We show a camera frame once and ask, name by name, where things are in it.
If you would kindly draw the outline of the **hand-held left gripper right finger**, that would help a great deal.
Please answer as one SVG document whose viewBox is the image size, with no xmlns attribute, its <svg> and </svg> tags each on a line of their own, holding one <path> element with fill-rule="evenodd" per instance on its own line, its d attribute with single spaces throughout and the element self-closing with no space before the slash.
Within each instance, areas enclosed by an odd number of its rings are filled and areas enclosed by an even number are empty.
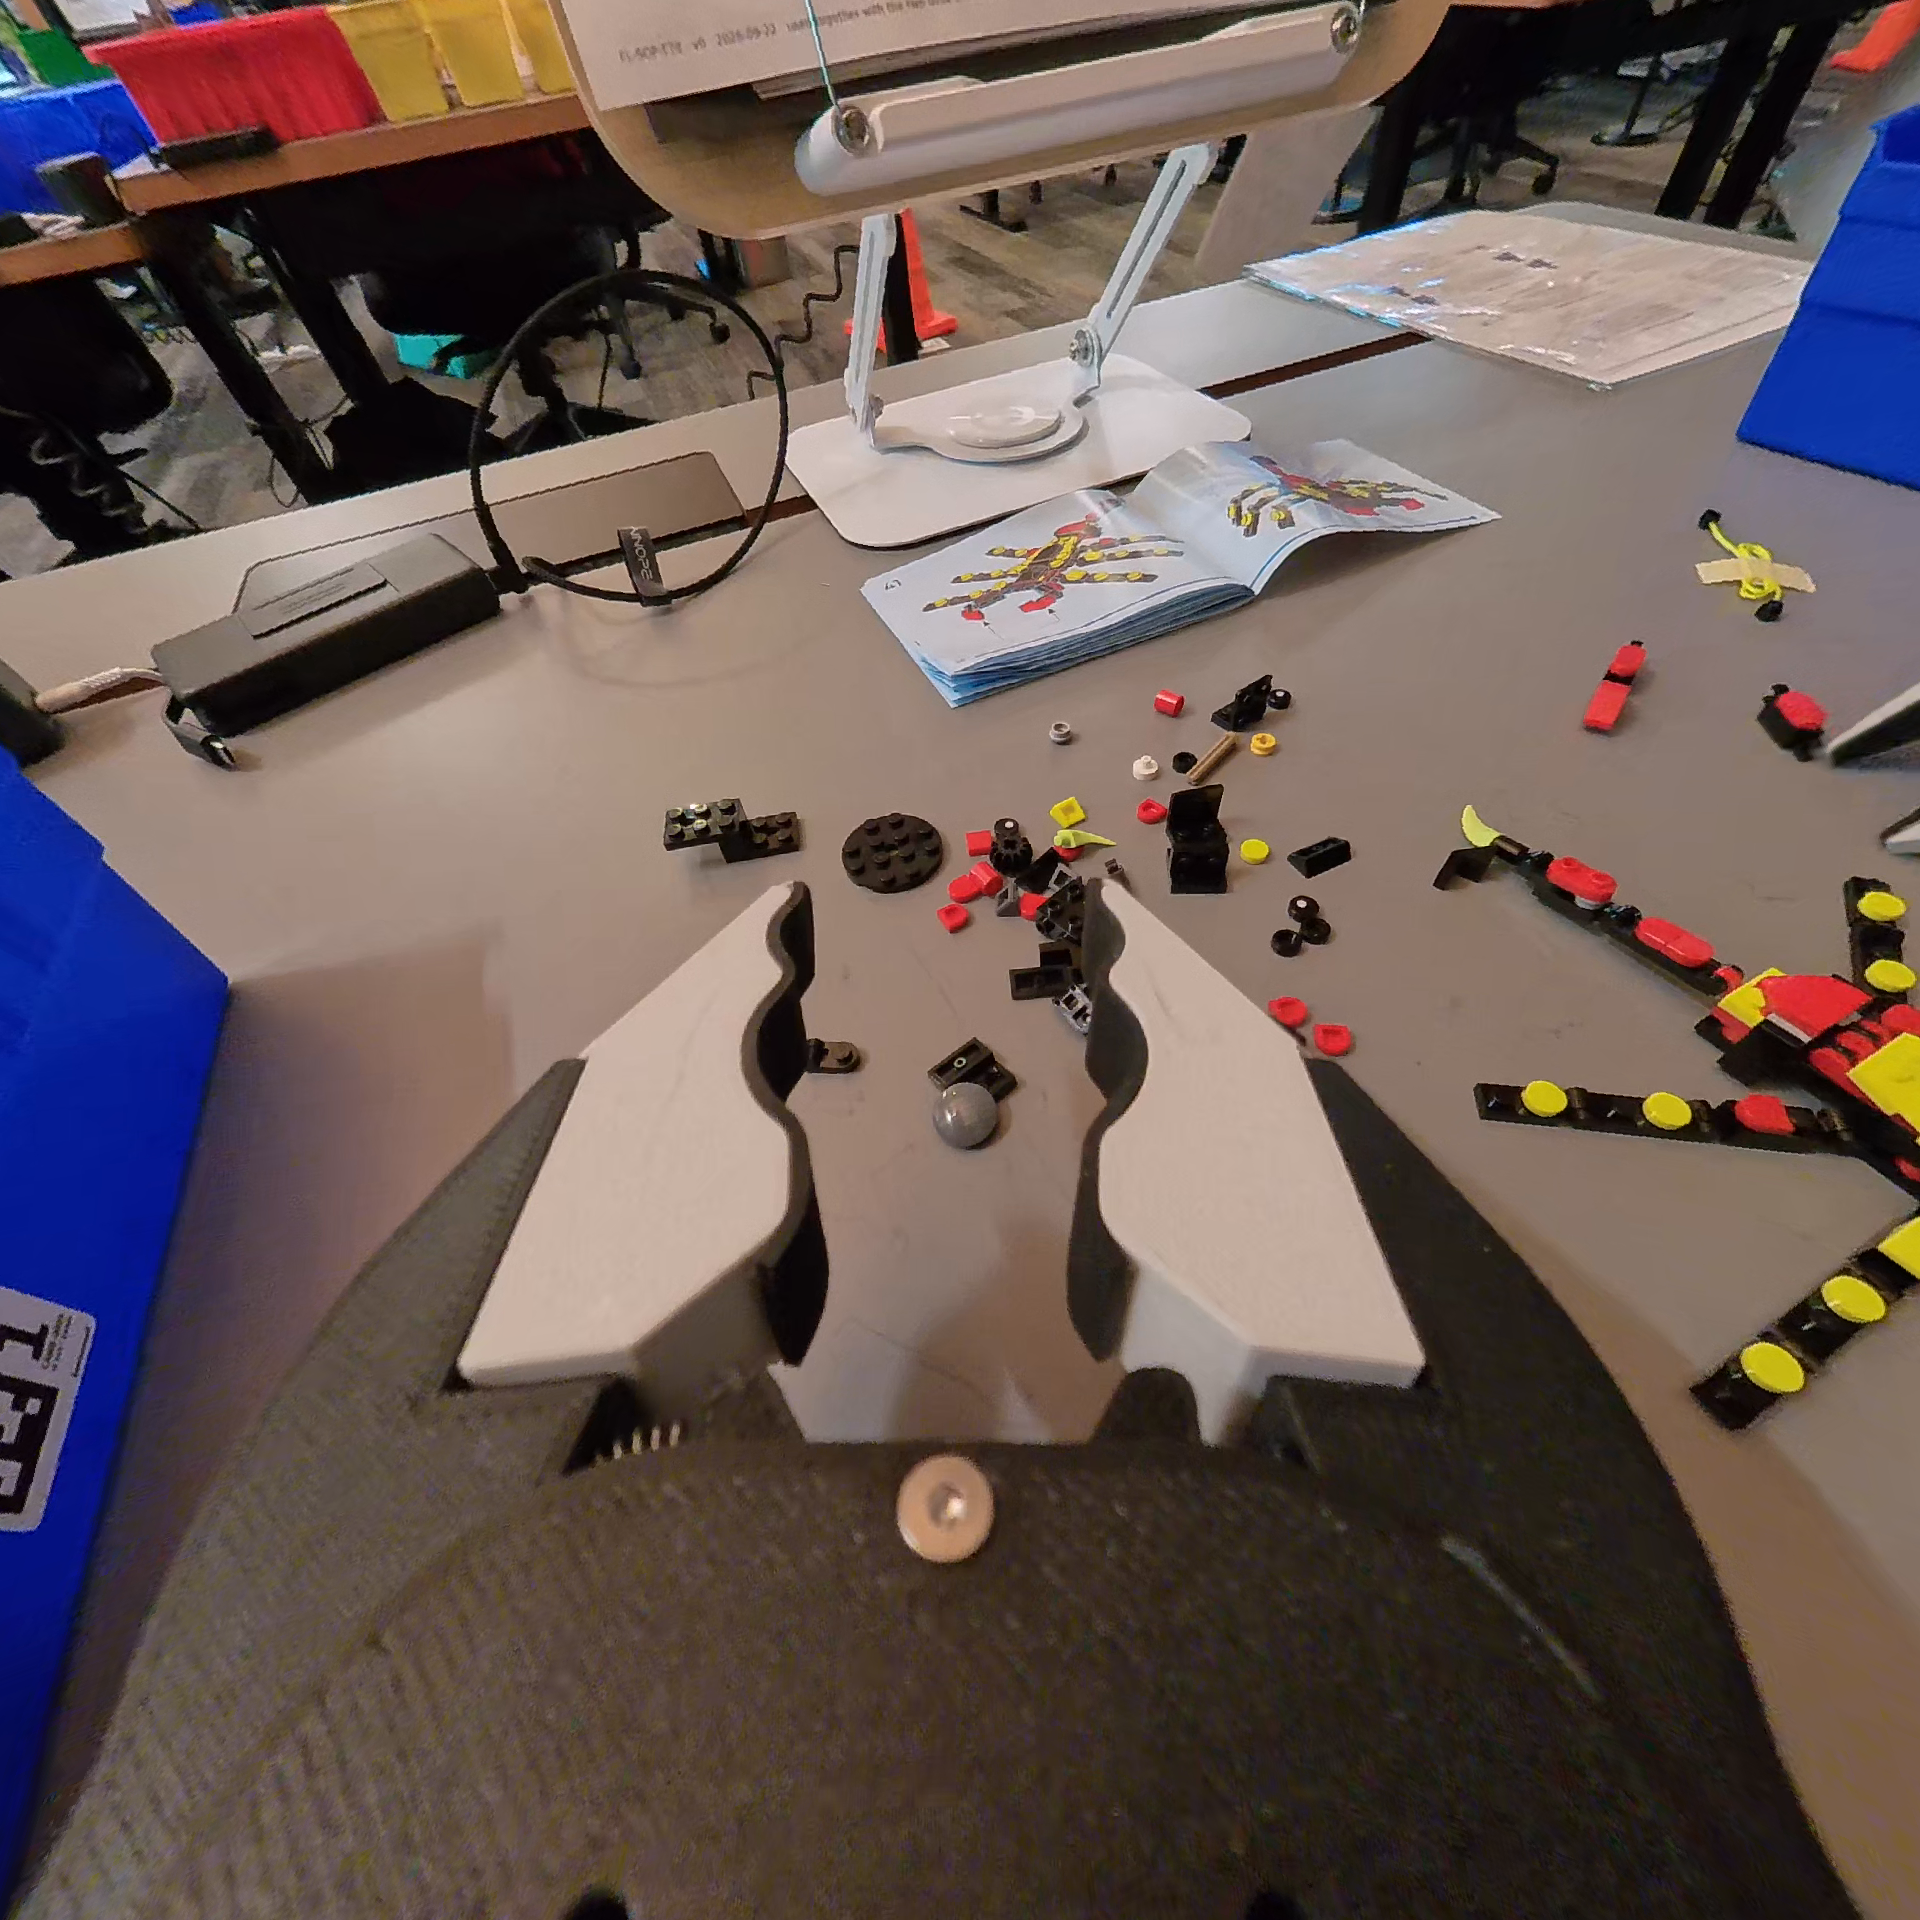
<svg viewBox="0 0 1920 1920">
<path fill-rule="evenodd" d="M 1300 1043 L 1137 895 L 1089 890 L 1068 1311 L 1165 1370 L 1221 1445 L 1271 1378 L 1410 1386 L 1426 1363 Z"/>
</svg>

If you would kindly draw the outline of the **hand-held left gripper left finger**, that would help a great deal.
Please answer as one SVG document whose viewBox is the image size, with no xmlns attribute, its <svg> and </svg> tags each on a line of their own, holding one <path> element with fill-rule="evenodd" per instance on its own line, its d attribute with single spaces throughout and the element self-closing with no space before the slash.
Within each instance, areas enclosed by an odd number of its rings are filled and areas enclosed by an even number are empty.
<svg viewBox="0 0 1920 1920">
<path fill-rule="evenodd" d="M 828 1250 L 788 1096 L 812 903 L 772 885 L 586 1046 L 458 1353 L 467 1384 L 728 1384 L 796 1365 Z"/>
</svg>

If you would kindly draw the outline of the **black yellow lego scorpion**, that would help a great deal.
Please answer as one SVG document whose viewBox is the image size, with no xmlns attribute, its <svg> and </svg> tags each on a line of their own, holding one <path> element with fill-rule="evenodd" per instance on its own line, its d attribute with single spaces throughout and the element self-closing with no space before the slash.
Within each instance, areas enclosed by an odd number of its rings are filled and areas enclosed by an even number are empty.
<svg viewBox="0 0 1920 1920">
<path fill-rule="evenodd" d="M 1742 970 L 1690 928 L 1621 899 L 1589 861 L 1534 849 L 1461 807 L 1461 845 L 1438 890 L 1505 869 L 1553 913 L 1630 953 L 1701 1002 L 1695 1023 L 1740 1092 L 1721 1100 L 1675 1092 L 1601 1092 L 1532 1078 L 1475 1086 L 1491 1122 L 1618 1139 L 1723 1144 L 1858 1162 L 1917 1193 L 1915 970 L 1904 962 L 1907 900 L 1879 877 L 1841 890 L 1845 974 Z M 1787 1309 L 1690 1384 L 1726 1431 L 1751 1429 L 1809 1386 L 1917 1285 L 1917 1218 L 1907 1212 L 1858 1245 Z"/>
</svg>

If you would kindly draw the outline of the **pile of lego pieces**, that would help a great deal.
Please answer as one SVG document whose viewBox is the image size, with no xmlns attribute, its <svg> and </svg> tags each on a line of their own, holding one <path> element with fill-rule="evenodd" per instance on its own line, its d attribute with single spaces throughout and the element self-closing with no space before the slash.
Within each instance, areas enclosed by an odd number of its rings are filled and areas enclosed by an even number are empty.
<svg viewBox="0 0 1920 1920">
<path fill-rule="evenodd" d="M 1221 785 L 1211 783 L 1185 790 L 1167 805 L 1167 877 L 1174 894 L 1224 892 L 1229 844 L 1218 818 L 1219 801 Z M 1045 1000 L 1061 1013 L 1073 1032 L 1085 1040 L 1093 1020 L 1093 996 L 1084 965 L 1089 881 L 1069 869 L 1061 849 L 1047 849 L 1016 871 L 1013 851 L 1024 848 L 1018 820 L 997 820 L 990 858 L 978 862 L 966 883 L 956 883 L 953 900 L 956 904 L 968 904 L 975 899 L 1008 904 L 1034 924 L 1044 943 L 1044 957 L 1033 968 L 1011 974 L 1011 992 L 1016 1000 Z M 1307 1023 L 1304 1002 L 1280 998 L 1271 1002 L 1268 1013 L 1290 1030 L 1307 1032 L 1309 1043 L 1327 1058 L 1339 1058 L 1355 1047 L 1355 1035 L 1348 1026 Z M 930 1068 L 930 1078 L 940 1090 L 974 1081 L 990 1088 L 997 1099 L 1018 1086 L 1013 1069 L 978 1040 L 946 1053 L 940 1063 Z"/>
</svg>

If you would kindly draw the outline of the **lego instruction booklet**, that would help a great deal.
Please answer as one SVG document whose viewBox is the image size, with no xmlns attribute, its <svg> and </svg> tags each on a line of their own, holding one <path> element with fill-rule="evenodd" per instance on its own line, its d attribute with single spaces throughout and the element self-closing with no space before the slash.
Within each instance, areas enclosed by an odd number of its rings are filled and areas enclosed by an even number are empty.
<svg viewBox="0 0 1920 1920">
<path fill-rule="evenodd" d="M 1335 534 L 1448 534 L 1500 516 L 1345 440 L 1189 445 L 1127 494 L 1077 491 L 870 579 L 861 599 L 946 706 L 968 706 L 1252 604 Z"/>
</svg>

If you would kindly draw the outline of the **black round lego plate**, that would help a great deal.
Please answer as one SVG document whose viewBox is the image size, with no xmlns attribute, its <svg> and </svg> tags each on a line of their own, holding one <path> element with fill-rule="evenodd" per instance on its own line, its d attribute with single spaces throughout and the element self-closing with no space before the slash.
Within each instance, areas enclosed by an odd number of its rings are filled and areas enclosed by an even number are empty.
<svg viewBox="0 0 1920 1920">
<path fill-rule="evenodd" d="M 908 894 L 936 877 L 945 861 L 940 830 L 912 812 L 882 812 L 861 820 L 843 841 L 843 874 L 870 894 Z"/>
</svg>

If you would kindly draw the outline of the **blue plastic bin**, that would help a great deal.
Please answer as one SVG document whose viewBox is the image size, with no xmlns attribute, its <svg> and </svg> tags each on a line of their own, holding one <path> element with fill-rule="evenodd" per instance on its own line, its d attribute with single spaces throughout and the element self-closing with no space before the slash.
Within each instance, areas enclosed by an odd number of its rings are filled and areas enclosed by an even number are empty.
<svg viewBox="0 0 1920 1920">
<path fill-rule="evenodd" d="M 1876 124 L 1744 445 L 1917 489 L 1917 107 Z"/>
</svg>

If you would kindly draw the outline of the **blue bin with printed tag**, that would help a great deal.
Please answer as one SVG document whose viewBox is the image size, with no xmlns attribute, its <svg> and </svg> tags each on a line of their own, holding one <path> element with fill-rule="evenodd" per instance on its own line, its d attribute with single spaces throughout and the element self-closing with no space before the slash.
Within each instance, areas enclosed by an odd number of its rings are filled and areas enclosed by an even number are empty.
<svg viewBox="0 0 1920 1920">
<path fill-rule="evenodd" d="M 228 998 L 14 758 L 2 773 L 2 1827 L 30 1826 Z"/>
</svg>

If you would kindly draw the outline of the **printed paper sheets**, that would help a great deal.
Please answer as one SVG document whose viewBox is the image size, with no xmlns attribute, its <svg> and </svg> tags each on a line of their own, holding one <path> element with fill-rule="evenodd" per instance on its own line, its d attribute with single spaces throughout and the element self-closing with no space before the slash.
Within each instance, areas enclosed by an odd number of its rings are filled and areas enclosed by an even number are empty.
<svg viewBox="0 0 1920 1920">
<path fill-rule="evenodd" d="M 1811 261 L 1700 229 L 1461 211 L 1252 261 L 1254 284 L 1596 390 L 1785 328 Z"/>
</svg>

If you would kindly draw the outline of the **black power adapter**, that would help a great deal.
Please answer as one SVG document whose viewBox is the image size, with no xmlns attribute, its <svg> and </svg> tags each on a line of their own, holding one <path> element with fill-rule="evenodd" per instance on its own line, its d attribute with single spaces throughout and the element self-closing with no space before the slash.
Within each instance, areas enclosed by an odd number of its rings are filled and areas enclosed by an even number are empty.
<svg viewBox="0 0 1920 1920">
<path fill-rule="evenodd" d="M 341 563 L 157 644 L 174 716 L 240 735 L 494 620 L 490 572 L 440 534 Z"/>
</svg>

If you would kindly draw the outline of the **white tablet stand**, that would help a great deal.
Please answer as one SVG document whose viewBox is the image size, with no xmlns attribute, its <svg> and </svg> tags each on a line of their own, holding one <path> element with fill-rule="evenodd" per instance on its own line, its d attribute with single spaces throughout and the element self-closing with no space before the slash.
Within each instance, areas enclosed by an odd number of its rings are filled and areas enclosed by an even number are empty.
<svg viewBox="0 0 1920 1920">
<path fill-rule="evenodd" d="M 790 433 L 785 466 L 853 545 L 916 545 L 1189 445 L 1250 436 L 1245 414 L 1116 353 L 1149 268 L 1209 175 L 1209 140 L 1165 156 L 1125 249 L 1063 356 L 882 404 L 875 388 L 893 216 L 861 223 L 846 412 Z"/>
</svg>

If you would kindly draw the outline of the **orange traffic cone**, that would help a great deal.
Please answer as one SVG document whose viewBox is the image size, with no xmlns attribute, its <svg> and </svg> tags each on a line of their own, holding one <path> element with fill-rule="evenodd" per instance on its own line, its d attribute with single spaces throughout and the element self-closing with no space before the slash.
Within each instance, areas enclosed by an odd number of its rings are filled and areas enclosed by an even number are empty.
<svg viewBox="0 0 1920 1920">
<path fill-rule="evenodd" d="M 898 217 L 898 260 L 905 271 L 905 290 L 914 335 L 921 346 L 946 346 L 957 332 L 957 317 L 938 307 L 925 271 L 925 249 L 919 223 L 912 208 L 900 208 Z"/>
</svg>

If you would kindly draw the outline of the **wooden work table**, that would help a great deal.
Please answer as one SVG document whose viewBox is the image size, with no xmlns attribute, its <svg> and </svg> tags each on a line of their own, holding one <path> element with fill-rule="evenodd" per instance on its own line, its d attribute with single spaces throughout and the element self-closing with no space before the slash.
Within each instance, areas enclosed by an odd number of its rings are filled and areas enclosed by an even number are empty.
<svg viewBox="0 0 1920 1920">
<path fill-rule="evenodd" d="M 126 220 L 2 249 L 2 287 L 33 287 L 137 268 L 150 255 L 147 241 L 158 234 L 161 214 L 201 211 L 213 204 L 244 202 L 289 185 L 373 174 L 433 156 L 484 151 L 591 129 L 587 106 L 577 95 L 559 95 L 293 140 L 271 154 L 209 162 L 185 172 L 158 169 L 155 162 L 141 160 L 114 179 L 114 194 L 128 214 Z"/>
</svg>

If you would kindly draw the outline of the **yellow storage bins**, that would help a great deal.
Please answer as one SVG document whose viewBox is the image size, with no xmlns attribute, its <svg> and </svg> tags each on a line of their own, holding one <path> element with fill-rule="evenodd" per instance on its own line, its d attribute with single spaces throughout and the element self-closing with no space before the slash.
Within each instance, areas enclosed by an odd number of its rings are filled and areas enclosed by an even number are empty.
<svg viewBox="0 0 1920 1920">
<path fill-rule="evenodd" d="M 389 124 L 575 93 L 549 2 L 356 2 L 326 12 Z"/>
</svg>

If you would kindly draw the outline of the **red storage bin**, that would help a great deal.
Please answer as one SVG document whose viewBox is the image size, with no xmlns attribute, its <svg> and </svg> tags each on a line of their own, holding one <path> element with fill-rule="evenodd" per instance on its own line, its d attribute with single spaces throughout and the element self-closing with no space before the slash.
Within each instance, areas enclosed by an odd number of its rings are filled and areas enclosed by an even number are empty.
<svg viewBox="0 0 1920 1920">
<path fill-rule="evenodd" d="M 128 87 L 158 143 L 240 129 L 304 140 L 385 120 L 345 36 L 318 8 L 124 36 L 93 59 Z"/>
</svg>

